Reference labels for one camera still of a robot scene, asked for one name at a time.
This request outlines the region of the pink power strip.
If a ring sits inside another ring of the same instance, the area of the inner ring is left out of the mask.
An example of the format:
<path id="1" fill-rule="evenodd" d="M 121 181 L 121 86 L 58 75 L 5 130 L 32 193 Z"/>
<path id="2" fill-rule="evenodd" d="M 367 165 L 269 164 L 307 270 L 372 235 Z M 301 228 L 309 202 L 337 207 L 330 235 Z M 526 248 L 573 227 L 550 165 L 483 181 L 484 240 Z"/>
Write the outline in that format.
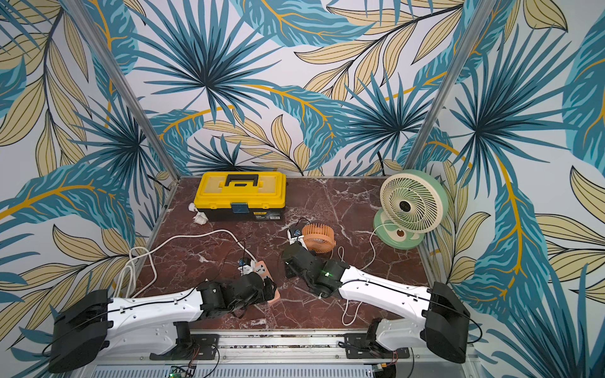
<path id="1" fill-rule="evenodd" d="M 273 277 L 271 276 L 271 274 L 270 274 L 269 270 L 267 269 L 267 266 L 266 266 L 266 273 L 265 273 L 265 274 L 263 274 L 263 275 L 260 275 L 260 277 L 261 277 L 261 278 L 263 278 L 263 279 L 265 279 L 265 278 L 269 277 L 269 279 L 271 279 L 271 280 L 272 280 L 272 282 L 274 282 L 274 284 L 275 284 L 275 286 L 276 286 L 276 283 L 275 283 L 275 281 L 274 281 Z M 276 289 L 276 290 L 275 290 L 275 293 L 274 293 L 274 298 L 273 298 L 273 299 L 271 299 L 271 300 L 269 300 L 268 304 L 269 304 L 269 305 L 273 305 L 273 304 L 277 303 L 279 300 L 280 300 L 280 291 L 279 291 L 278 289 Z"/>

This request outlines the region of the small orange desk fan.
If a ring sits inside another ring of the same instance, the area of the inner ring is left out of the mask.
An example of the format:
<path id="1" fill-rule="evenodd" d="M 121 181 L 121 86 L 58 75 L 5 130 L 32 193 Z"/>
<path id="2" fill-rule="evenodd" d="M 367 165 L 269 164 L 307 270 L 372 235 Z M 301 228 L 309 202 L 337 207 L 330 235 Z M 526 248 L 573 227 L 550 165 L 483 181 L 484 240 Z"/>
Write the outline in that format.
<path id="1" fill-rule="evenodd" d="M 302 236 L 307 249 L 319 254 L 329 253 L 337 245 L 334 230 L 325 224 L 311 223 L 304 226 Z"/>

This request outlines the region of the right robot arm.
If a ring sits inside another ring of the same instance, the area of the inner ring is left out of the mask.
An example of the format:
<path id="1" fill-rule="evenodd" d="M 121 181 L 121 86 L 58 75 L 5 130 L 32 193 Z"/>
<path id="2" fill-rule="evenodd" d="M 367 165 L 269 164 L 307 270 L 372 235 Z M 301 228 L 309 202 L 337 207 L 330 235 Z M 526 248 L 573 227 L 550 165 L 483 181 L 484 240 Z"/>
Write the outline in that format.
<path id="1" fill-rule="evenodd" d="M 361 302 L 399 316 L 371 323 L 368 348 L 386 353 L 425 346 L 446 361 L 466 361 L 470 312 L 449 286 L 437 282 L 429 288 L 386 280 L 342 261 L 319 258 L 300 242 L 286 247 L 281 258 L 286 277 L 298 277 L 313 295 Z"/>

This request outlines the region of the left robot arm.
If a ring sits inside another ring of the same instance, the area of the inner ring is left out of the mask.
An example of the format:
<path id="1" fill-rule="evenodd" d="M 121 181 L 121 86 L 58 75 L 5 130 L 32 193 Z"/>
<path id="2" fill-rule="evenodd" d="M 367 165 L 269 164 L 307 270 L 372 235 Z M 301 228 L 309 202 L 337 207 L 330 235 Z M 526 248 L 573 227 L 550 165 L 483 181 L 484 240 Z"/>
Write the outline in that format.
<path id="1" fill-rule="evenodd" d="M 48 370 L 68 373 L 99 356 L 128 353 L 148 354 L 152 360 L 188 359 L 197 349 L 191 323 L 269 302 L 276 291 L 270 277 L 256 272 L 138 299 L 111 298 L 106 289 L 93 291 L 55 318 Z"/>

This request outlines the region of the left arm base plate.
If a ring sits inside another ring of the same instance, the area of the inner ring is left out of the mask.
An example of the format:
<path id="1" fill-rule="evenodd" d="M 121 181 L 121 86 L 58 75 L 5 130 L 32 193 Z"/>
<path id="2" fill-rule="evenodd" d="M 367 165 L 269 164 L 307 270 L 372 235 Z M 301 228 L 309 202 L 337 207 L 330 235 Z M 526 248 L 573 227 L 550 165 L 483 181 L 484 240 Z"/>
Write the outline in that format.
<path id="1" fill-rule="evenodd" d="M 179 339 L 164 354 L 150 354 L 151 361 L 210 361 L 217 356 L 218 334 L 193 334 Z"/>

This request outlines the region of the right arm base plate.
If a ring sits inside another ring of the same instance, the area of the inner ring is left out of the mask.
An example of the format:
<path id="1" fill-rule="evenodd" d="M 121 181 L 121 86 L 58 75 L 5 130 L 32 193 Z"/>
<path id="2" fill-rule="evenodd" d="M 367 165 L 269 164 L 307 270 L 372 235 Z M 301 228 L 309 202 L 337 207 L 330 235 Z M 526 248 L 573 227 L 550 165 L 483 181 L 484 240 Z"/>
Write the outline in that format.
<path id="1" fill-rule="evenodd" d="M 407 359 L 411 357 L 408 348 L 389 351 L 377 342 L 369 341 L 365 333 L 346 333 L 343 341 L 338 342 L 340 348 L 345 349 L 347 359 Z"/>

